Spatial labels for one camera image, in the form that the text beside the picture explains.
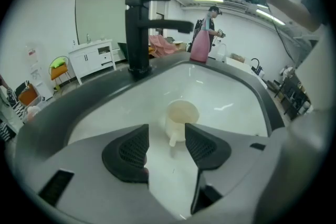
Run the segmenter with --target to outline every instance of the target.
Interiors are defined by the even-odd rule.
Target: door
[[[86,58],[88,59],[88,64],[89,64],[91,72],[94,72],[95,70],[101,68],[101,63],[100,63],[101,61],[100,61],[98,49],[87,52]]]
[[[90,73],[89,61],[87,60],[85,53],[75,55],[72,61],[72,66],[76,74],[78,74],[80,77],[83,77]]]

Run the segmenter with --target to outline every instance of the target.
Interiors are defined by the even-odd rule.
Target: white cabinet
[[[100,40],[78,45],[69,52],[69,58],[79,84],[81,78],[107,67],[116,70],[113,58],[112,40]]]

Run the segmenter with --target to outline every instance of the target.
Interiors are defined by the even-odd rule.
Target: cup
[[[165,132],[170,138],[169,146],[185,141],[185,123],[196,123],[199,118],[197,107],[185,100],[171,102],[166,111]]]

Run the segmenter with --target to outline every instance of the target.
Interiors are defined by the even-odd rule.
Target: black faucet
[[[141,77],[151,71],[148,54],[148,29],[177,29],[190,33],[194,25],[180,20],[149,20],[150,1],[170,0],[126,0],[129,9],[125,12],[127,54],[130,72]]]

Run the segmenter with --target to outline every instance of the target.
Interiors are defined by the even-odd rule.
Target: cabinet drawer
[[[112,57],[111,57],[111,53],[107,52],[105,54],[100,54],[100,62],[101,63],[106,63],[106,62],[111,62],[112,61]]]

